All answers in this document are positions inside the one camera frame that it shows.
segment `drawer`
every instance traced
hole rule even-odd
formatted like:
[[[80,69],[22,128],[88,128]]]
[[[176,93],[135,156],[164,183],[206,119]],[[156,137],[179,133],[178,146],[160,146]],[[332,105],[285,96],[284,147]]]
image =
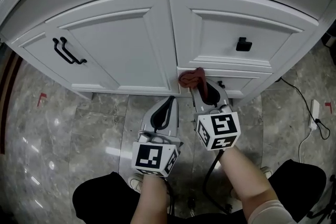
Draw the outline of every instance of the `drawer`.
[[[180,75],[194,68],[177,68]],[[221,81],[229,98],[243,98],[261,85],[271,73],[251,72],[241,70],[204,69],[205,76],[215,82]],[[188,93],[188,89],[180,86],[181,94]]]
[[[180,67],[273,73],[318,26],[314,18],[270,0],[170,4]]]

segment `wooden baseboard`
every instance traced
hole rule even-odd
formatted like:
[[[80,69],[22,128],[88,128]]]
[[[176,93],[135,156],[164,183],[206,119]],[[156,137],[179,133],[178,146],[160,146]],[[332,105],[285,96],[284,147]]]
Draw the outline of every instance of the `wooden baseboard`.
[[[5,154],[5,131],[9,99],[22,58],[7,48],[0,68],[0,154]]]

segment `cabinet panel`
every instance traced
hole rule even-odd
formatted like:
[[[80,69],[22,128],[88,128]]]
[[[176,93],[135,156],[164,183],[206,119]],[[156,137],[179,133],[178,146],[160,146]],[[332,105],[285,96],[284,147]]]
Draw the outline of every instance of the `cabinet panel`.
[[[273,72],[318,26],[315,19],[269,0],[170,3],[181,67]],[[240,38],[251,44],[238,43]]]
[[[58,55],[54,49],[53,38],[58,40],[58,50],[72,62],[72,59],[66,56],[62,49],[61,37],[65,38],[65,48],[71,54],[78,60],[85,59],[87,62],[80,65],[77,63],[69,64]],[[92,91],[95,89],[115,89],[112,79],[105,74],[92,57],[65,30],[51,29],[42,25],[20,37],[14,42],[14,45],[24,48],[38,61],[69,82],[74,90],[83,86],[91,88]]]
[[[193,68],[178,67],[178,75]],[[204,69],[205,77],[215,82],[221,81],[229,98],[244,98],[271,74],[262,72],[249,72],[240,70]],[[181,93],[187,93],[188,89],[180,88]]]
[[[168,0],[102,0],[47,24],[70,31],[116,90],[179,93]]]

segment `red tape mark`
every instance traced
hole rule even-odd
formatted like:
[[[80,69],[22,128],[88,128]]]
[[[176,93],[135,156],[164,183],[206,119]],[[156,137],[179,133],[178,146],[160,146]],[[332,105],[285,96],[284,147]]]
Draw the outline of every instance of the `red tape mark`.
[[[38,99],[37,106],[40,105],[40,101],[41,101],[41,98],[42,98],[42,97],[47,98],[47,95],[46,95],[45,93],[43,93],[43,92],[40,94],[40,97],[39,97],[39,99]]]
[[[332,114],[332,107],[331,107],[331,103],[329,102],[329,103],[325,103],[324,104],[325,106],[330,106],[330,113]]]

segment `electrical cord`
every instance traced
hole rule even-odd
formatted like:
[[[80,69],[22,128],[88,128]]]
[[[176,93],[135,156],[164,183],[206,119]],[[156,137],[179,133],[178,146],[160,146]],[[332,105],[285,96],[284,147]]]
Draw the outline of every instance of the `electrical cord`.
[[[292,85],[292,84],[290,84],[289,82],[287,82],[286,80],[284,80],[282,77],[280,78],[280,80],[282,80],[284,83],[286,83],[287,85],[293,87],[294,89],[296,89],[296,90],[298,91],[298,93],[299,93],[299,94],[301,95],[301,97],[303,98],[304,103],[306,104],[306,107],[307,107],[307,110],[308,110],[308,112],[309,112],[309,115],[311,116],[311,118],[313,119],[314,123],[316,124],[316,126],[318,127],[318,129],[319,129],[319,131],[320,131],[321,138],[322,138],[323,140],[327,140],[327,139],[329,138],[329,136],[330,136],[330,129],[329,129],[328,127],[326,127],[326,126],[325,126],[319,119],[314,119],[314,117],[313,117],[313,115],[311,114],[310,109],[309,109],[309,107],[308,107],[307,101],[306,101],[305,97],[303,96],[303,94],[300,92],[300,90],[299,90],[297,87],[295,87],[294,85]],[[319,123],[321,123],[322,126],[323,126],[324,128],[326,128],[326,129],[329,131],[328,136],[327,136],[326,138],[324,138],[323,135],[322,135],[322,130],[321,130],[321,127],[319,126]]]
[[[210,169],[208,171],[208,173],[206,174],[204,181],[203,181],[203,194],[205,195],[206,198],[208,198],[209,201],[211,201],[219,210],[221,210],[223,213],[229,215],[230,212],[228,210],[226,210],[224,207],[222,207],[219,203],[217,203],[211,196],[210,194],[207,192],[206,190],[206,184],[210,178],[210,175],[212,173],[212,171],[214,170],[217,162],[219,161],[219,159],[221,158],[221,156],[223,155],[224,151],[223,150],[219,150],[219,153],[217,154],[214,162],[212,163],[212,165],[210,166]]]
[[[162,179],[166,184],[166,187],[167,187],[167,190],[168,190],[169,196],[170,196],[169,215],[175,216],[175,198],[174,198],[173,188],[171,187],[171,185],[169,184],[167,179],[165,179],[165,178],[162,178]]]
[[[309,134],[308,134],[308,136],[307,136],[305,139],[303,139],[303,140],[301,141],[300,145],[299,145],[299,162],[300,162],[300,163],[302,163],[302,161],[301,161],[301,145],[303,144],[304,141],[306,141],[306,140],[310,137],[310,135],[312,134],[313,131],[314,131],[314,130],[311,129],[310,132],[309,132]]]

